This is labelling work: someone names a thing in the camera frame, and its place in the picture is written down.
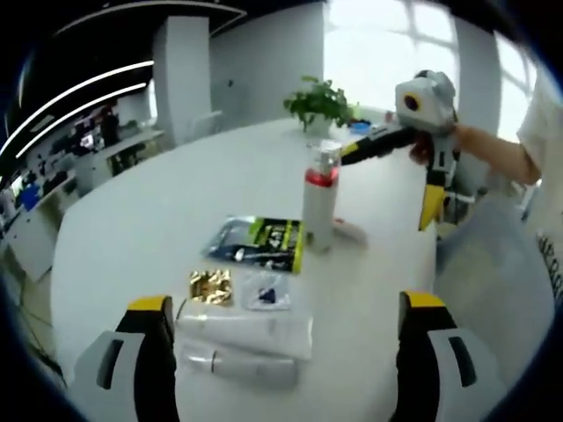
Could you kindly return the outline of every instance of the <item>potted plant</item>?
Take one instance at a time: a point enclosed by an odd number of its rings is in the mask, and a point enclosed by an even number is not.
[[[352,110],[344,91],[333,89],[333,81],[319,81],[314,76],[303,76],[302,80],[311,83],[311,88],[292,93],[283,101],[283,106],[298,117],[305,133],[326,138],[333,121],[338,127],[350,121]]]

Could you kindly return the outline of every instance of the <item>ceiling light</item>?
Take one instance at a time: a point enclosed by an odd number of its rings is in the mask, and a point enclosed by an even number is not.
[[[39,134],[37,134],[30,142],[27,143],[27,145],[19,151],[18,154],[16,154],[16,158],[20,158],[23,154],[25,154],[25,152],[30,149],[40,138],[42,138],[48,131],[50,131],[51,129],[53,129],[56,126],[59,126],[61,123],[63,123],[66,119],[69,119],[70,117],[74,116],[75,114],[78,114],[80,112],[82,112],[83,110],[86,110],[87,108],[90,108],[92,106],[95,106],[97,103],[101,103],[103,101],[106,101],[107,99],[113,98],[113,97],[117,97],[118,95],[124,94],[126,92],[130,92],[130,91],[134,91],[134,90],[138,90],[140,88],[144,88],[145,86],[147,86],[146,83],[142,83],[142,84],[137,84],[137,85],[133,85],[133,86],[129,86],[128,88],[123,88],[122,90],[118,90],[115,92],[112,92],[111,94],[107,94],[104,95],[103,97],[94,99],[93,101],[90,101],[89,103],[86,103],[84,105],[81,105],[80,107],[78,107],[76,110],[65,114],[64,116],[62,116],[59,120],[56,120],[54,123],[50,124],[49,126],[45,127],[45,129],[43,129]]]
[[[45,116],[43,119],[41,119],[41,121],[36,124],[34,127],[32,127],[31,129],[29,129],[30,132],[35,133],[35,132],[39,132],[39,130],[44,127],[45,125],[47,125],[52,119],[54,119],[55,116],[53,114],[48,114],[47,116]]]
[[[240,9],[235,9],[234,7],[230,7],[230,6],[225,6],[224,4],[212,4],[212,3],[208,3],[206,2],[198,2],[198,1],[192,1],[192,0],[149,0],[149,1],[136,1],[136,2],[131,2],[131,3],[126,3],[126,4],[118,4],[116,6],[112,6],[112,7],[108,7],[108,8],[104,8],[101,11],[96,11],[90,15],[86,15],[81,17],[80,19],[75,20],[74,22],[70,22],[68,25],[64,26],[63,28],[59,29],[55,35],[58,35],[60,33],[63,33],[67,30],[69,30],[70,28],[72,28],[73,26],[79,25],[83,22],[85,22],[86,20],[92,19],[92,18],[97,18],[99,16],[103,16],[106,15],[107,13],[112,13],[114,11],[125,11],[127,9],[133,9],[136,7],[147,7],[147,6],[194,6],[194,7],[204,7],[207,9],[217,9],[220,11],[232,11],[233,13],[238,13],[238,15],[231,19],[228,20],[227,22],[225,22],[224,24],[222,24],[221,26],[219,26],[218,28],[216,28],[210,35],[214,35],[215,33],[221,31],[222,29],[224,29],[226,26],[231,25],[232,23],[234,23],[236,20],[239,20],[241,18],[244,18],[246,16],[246,11],[240,10]]]
[[[19,84],[18,84],[18,104],[19,108],[21,108],[21,99],[24,97],[24,77],[25,74],[22,72],[21,76],[19,77]]]
[[[13,131],[13,133],[10,135],[10,137],[6,140],[5,144],[2,146],[2,148],[0,149],[0,156],[4,153],[5,149],[8,147],[8,145],[10,144],[10,142],[24,129],[24,127],[26,127],[27,125],[29,125],[29,123],[35,119],[37,116],[39,116],[41,113],[43,113],[45,110],[47,110],[50,106],[52,106],[54,103],[56,103],[57,101],[60,101],[61,99],[65,98],[66,96],[70,95],[72,92],[78,91],[81,88],[84,88],[85,86],[89,85],[89,84],[93,84],[94,82],[97,82],[101,79],[105,79],[106,77],[110,77],[113,75],[117,75],[119,73],[122,72],[127,72],[128,70],[133,70],[133,69],[139,69],[139,68],[144,68],[147,66],[152,66],[155,62],[153,60],[148,60],[146,62],[140,62],[140,63],[136,63],[136,64],[130,64],[128,66],[125,66],[123,68],[118,68],[118,69],[114,69],[114,70],[110,70],[109,72],[106,73],[102,73],[101,75],[97,75],[95,77],[92,77],[78,85],[73,86],[72,88],[66,90],[65,92],[63,92],[62,94],[57,95],[56,97],[54,97],[53,99],[49,100],[45,105],[41,106],[40,108],[38,108],[31,116],[29,116],[21,125],[18,126],[18,128],[16,130]]]

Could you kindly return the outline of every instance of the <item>green plant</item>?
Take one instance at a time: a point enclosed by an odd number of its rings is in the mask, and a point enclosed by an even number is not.
[[[318,114],[333,120],[338,127],[350,121],[352,109],[348,107],[344,91],[333,89],[333,81],[321,82],[314,76],[303,76],[301,79],[310,82],[311,89],[292,93],[283,101],[283,106],[292,116],[299,118],[303,130],[307,130]]]

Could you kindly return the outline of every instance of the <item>clear plastic bag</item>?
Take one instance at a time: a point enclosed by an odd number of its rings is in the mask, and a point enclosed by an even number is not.
[[[288,310],[291,308],[289,280],[285,273],[247,271],[238,276],[243,283],[242,305],[248,310]]]
[[[176,343],[177,375],[181,377],[197,371],[273,389],[290,389],[297,383],[298,368],[291,358],[221,348],[181,333]]]
[[[313,318],[307,314],[251,312],[186,302],[176,330],[188,337],[248,352],[311,359]]]

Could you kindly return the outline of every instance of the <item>white pot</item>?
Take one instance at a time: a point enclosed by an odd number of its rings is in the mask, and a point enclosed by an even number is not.
[[[329,129],[332,124],[332,120],[325,119],[325,116],[323,116],[322,114],[317,114],[315,120],[310,125],[307,125],[305,133],[310,138],[328,139]]]

